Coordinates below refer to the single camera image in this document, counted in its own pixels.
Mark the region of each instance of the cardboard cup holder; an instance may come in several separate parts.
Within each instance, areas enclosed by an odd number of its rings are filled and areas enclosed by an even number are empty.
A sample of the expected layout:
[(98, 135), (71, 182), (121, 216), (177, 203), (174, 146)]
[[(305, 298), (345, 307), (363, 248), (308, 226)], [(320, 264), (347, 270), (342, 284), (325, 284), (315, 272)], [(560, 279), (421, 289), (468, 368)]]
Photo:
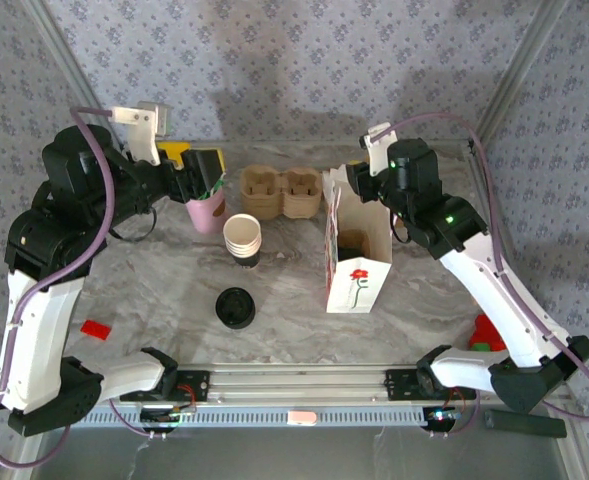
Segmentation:
[(268, 165), (250, 165), (241, 173), (243, 210), (259, 220), (283, 214), (311, 218), (321, 204), (321, 175), (313, 168), (279, 172)]

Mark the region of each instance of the gray marble surface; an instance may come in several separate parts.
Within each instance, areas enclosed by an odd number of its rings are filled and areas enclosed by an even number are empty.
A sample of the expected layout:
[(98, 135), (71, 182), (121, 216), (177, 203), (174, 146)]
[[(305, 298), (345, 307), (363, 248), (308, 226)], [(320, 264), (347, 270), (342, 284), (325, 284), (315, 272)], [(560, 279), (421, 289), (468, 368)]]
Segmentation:
[[(362, 159), (344, 146), (230, 147), (225, 150), (225, 195), (239, 213), (241, 169), (263, 163), (277, 169), (322, 169)], [(445, 191), (476, 203), (469, 167), (440, 159)], [(369, 314), (325, 313), (323, 209), (311, 220), (281, 217), (262, 223), (261, 263), (238, 267), (222, 235), (198, 234), (185, 207), (157, 205), (156, 230), (143, 243), (110, 239), (94, 261), (70, 328), (67, 353), (101, 360), (154, 346), (179, 362), (402, 363), (441, 343), (464, 345), (479, 309), (463, 286), (416, 245), (394, 245), (388, 279)], [(140, 234), (149, 218), (130, 220), (121, 234)], [(257, 314), (244, 330), (225, 327), (214, 305), (226, 288), (241, 286)], [(110, 325), (103, 342), (80, 333), (91, 318)]]

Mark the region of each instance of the floral wallpaper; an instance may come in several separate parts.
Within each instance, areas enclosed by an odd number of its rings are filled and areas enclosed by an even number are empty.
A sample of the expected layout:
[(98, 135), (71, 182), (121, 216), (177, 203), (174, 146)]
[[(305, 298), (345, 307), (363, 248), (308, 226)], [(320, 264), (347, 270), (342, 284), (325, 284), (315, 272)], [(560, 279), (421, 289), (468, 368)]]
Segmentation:
[[(20, 2), (0, 1), (0, 346), (7, 309), (7, 230), (45, 180), (41, 149), (71, 123), (68, 106), (73, 103), (63, 74)], [(0, 425), (6, 454), (12, 436)]]
[[(589, 336), (589, 0), (570, 2), (490, 154), (525, 283)], [(572, 385), (589, 413), (588, 381)]]
[[(171, 104), (189, 140), (353, 140), (436, 110), (478, 120), (538, 3), (48, 1), (104, 105)], [(440, 122), (418, 133), (465, 137)]]

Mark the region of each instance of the yellow object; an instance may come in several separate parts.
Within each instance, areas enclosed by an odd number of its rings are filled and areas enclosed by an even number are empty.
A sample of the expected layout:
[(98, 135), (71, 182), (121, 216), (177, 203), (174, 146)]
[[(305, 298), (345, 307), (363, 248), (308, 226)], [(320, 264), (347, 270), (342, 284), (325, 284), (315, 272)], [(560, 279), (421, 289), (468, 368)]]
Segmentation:
[(161, 150), (165, 150), (167, 158), (176, 162), (177, 165), (183, 166), (183, 159), (181, 153), (190, 149), (188, 142), (158, 142), (156, 144)]

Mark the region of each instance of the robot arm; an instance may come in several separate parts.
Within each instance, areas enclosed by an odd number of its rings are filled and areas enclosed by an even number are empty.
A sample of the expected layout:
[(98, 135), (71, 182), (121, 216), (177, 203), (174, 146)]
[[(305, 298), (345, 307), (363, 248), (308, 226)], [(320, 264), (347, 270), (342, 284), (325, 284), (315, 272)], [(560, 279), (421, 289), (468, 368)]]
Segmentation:
[[(132, 110), (132, 117), (136, 115), (136, 109), (127, 110)], [(128, 160), (112, 147), (106, 129), (91, 125), (90, 130), (105, 153), (114, 180), (112, 227), (149, 212), (163, 197), (180, 203), (194, 197), (194, 172), (168, 159), (163, 151), (149, 160)], [(142, 145), (136, 152), (147, 154)], [(209, 153), (218, 158), (216, 151)], [(101, 172), (77, 127), (61, 131), (45, 147), (43, 162), (49, 180), (39, 188), (32, 208), (12, 224), (5, 254), (10, 299), (0, 372), (9, 332), (12, 328), (18, 332), (2, 406), (11, 411), (9, 425), (23, 436), (75, 423), (96, 403), (125, 393), (150, 391), (164, 398), (176, 384), (178, 367), (163, 353), (147, 348), (107, 365), (62, 358), (73, 308), (91, 259), (46, 291), (36, 293), (23, 313), (25, 321), (20, 326), (10, 325), (23, 294), (76, 259), (93, 241), (105, 211)], [(104, 242), (99, 252), (106, 246)]]
[(436, 348), (417, 363), (423, 390), (461, 386), (495, 392), (513, 410), (529, 412), (576, 366), (532, 324), (500, 276), (510, 278), (527, 306), (582, 361), (589, 358), (589, 340), (570, 337), (509, 266), (497, 271), (487, 225), (469, 202), (443, 193), (436, 154), (423, 140), (370, 141), (388, 126), (362, 138), (370, 165), (348, 168), (351, 187), (363, 201), (379, 200), (403, 219), (409, 237), (463, 283), (507, 346), (507, 352), (494, 353)]

